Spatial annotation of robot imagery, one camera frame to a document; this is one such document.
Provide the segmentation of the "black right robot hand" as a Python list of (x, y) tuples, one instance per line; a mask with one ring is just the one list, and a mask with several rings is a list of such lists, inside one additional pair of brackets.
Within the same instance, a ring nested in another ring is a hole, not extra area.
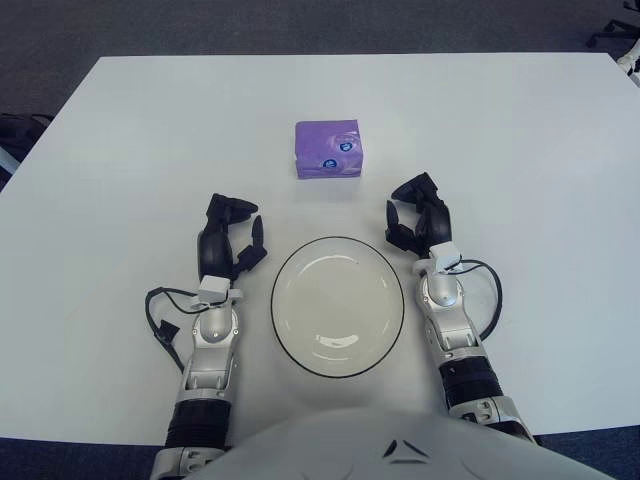
[(449, 209), (438, 196), (438, 188), (426, 172), (396, 188), (391, 198), (414, 205), (419, 218), (413, 229), (401, 224), (395, 204), (388, 200), (385, 238), (389, 243), (419, 258), (427, 258), (431, 247), (452, 240)]

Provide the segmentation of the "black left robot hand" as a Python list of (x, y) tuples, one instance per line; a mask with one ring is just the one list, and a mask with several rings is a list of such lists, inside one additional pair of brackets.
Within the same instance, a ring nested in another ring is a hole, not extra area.
[(206, 225), (197, 239), (198, 275), (226, 278), (234, 282), (242, 272), (252, 270), (267, 255), (260, 215), (252, 224), (252, 243), (234, 257), (229, 227), (245, 222), (258, 212), (252, 202), (214, 193), (206, 211)]

